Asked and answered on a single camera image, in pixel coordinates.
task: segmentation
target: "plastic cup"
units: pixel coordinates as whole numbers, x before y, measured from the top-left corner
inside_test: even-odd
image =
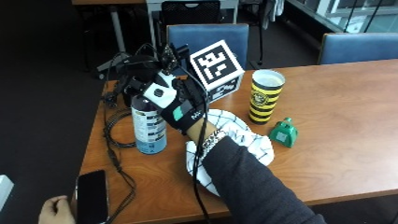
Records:
[[[285,77],[275,70],[261,69],[253,73],[249,118],[255,124],[265,124],[275,111]]]

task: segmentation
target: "bracelet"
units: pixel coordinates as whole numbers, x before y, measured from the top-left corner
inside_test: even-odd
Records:
[[[216,143],[222,141],[222,139],[227,136],[227,132],[218,129],[215,132],[210,135],[207,140],[203,143],[203,153],[200,158],[204,159],[204,157],[208,155],[210,151],[215,147]]]

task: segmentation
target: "cable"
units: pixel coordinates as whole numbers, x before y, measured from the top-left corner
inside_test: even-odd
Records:
[[[131,54],[128,54],[126,52],[119,52],[115,55],[115,57],[111,61],[111,65],[108,67],[108,71],[107,71],[107,78],[106,78],[103,94],[106,94],[107,90],[108,90],[108,81],[110,81],[110,73],[111,73],[112,64],[115,63],[116,58],[123,56],[123,54],[131,56]],[[131,112],[127,112],[126,109],[123,109],[123,110],[118,111],[118,113],[111,116],[110,121],[107,121],[106,107],[107,107],[107,105],[104,104],[104,138],[106,138],[107,147],[108,147],[107,153],[108,153],[110,159],[112,160],[114,166],[116,167],[118,172],[123,176],[127,185],[131,187],[131,191],[130,191],[128,195],[126,196],[123,202],[120,203],[119,208],[116,209],[115,213],[112,214],[108,221],[106,222],[106,224],[111,224],[114,222],[115,218],[118,217],[118,215],[122,213],[122,211],[126,209],[126,207],[132,203],[132,201],[136,198],[136,181],[135,181],[134,177],[131,177],[126,173],[126,171],[122,167],[120,160],[119,160],[119,158],[115,154],[115,151],[111,147],[111,143],[115,144],[118,147],[122,147],[126,145],[126,144],[118,143],[114,140],[114,138],[111,137],[111,130],[112,130],[112,127],[115,126],[115,124],[118,123],[118,121],[122,120],[124,117],[127,117],[131,114]]]
[[[355,9],[356,9],[356,6],[357,6],[357,1],[359,1],[359,0],[356,0],[356,1],[353,2],[353,5],[352,5],[351,15],[349,15],[349,19],[348,19],[348,23],[347,23],[347,27],[345,27],[345,31],[344,31],[344,33],[348,32],[348,28],[349,28],[349,24],[351,24],[351,17],[352,17],[352,13],[353,13],[353,11],[355,11]]]
[[[373,15],[372,15],[372,17],[371,17],[371,22],[369,22],[369,24],[368,24],[368,26],[367,26],[367,28],[365,28],[365,31],[364,31],[364,33],[367,33],[367,32],[369,31],[371,24],[372,24],[372,22],[373,22],[373,19],[375,19],[376,13],[377,13],[377,11],[379,11],[379,8],[380,8],[380,7],[381,7],[381,5],[383,5],[383,2],[384,2],[384,0],[380,0],[380,1],[379,1],[377,7],[376,7],[376,9],[375,9],[375,11],[373,11]]]
[[[203,203],[202,198],[200,198],[200,191],[199,191],[199,168],[200,168],[200,156],[203,154],[204,134],[206,134],[207,123],[208,123],[210,95],[208,95],[208,90],[204,88],[203,83],[199,81],[199,79],[191,74],[191,72],[188,72],[188,70],[183,66],[180,66],[180,69],[196,81],[196,83],[200,85],[202,90],[204,92],[204,95],[203,95],[203,100],[204,100],[204,119],[203,119],[200,134],[199,134],[198,152],[196,152],[195,164],[194,164],[194,184],[195,184],[195,193],[196,193],[196,197],[198,197],[198,201],[199,201],[199,206],[200,206],[203,215],[204,215],[204,217],[207,219],[207,222],[212,223],[212,220],[210,218],[210,214],[208,214],[207,208],[206,208],[204,203]]]
[[[136,55],[139,55],[142,53],[142,50],[144,50],[147,47],[150,47],[152,49],[152,51],[159,55],[162,56],[162,54],[159,53],[159,51],[156,50],[156,48],[152,46],[152,44],[150,43],[146,43],[140,46],[140,48],[138,49],[136,51]]]
[[[111,135],[111,131],[112,131],[112,128],[114,126],[116,125],[116,123],[130,117],[132,115],[132,111],[131,111],[131,108],[127,107],[119,111],[116,111],[116,113],[110,117],[110,119],[106,121],[106,124],[104,124],[104,137],[107,139],[107,141],[110,143],[112,143],[116,147],[122,147],[122,148],[127,148],[127,147],[135,147],[136,146],[136,142],[132,142],[132,143],[120,143],[118,142],[114,138],[112,138],[112,135]]]

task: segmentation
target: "green object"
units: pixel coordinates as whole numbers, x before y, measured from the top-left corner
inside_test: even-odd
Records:
[[[180,120],[183,116],[184,114],[183,114],[182,106],[179,106],[174,111],[175,121]]]
[[[297,139],[299,131],[293,126],[291,118],[285,118],[283,121],[276,123],[276,126],[269,135],[271,139],[277,141],[285,147],[293,147]]]

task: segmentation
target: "water bottle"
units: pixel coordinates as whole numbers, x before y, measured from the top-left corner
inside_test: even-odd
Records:
[[[132,98],[132,116],[139,151],[144,154],[160,153],[167,145],[166,121],[158,108],[140,95]]]

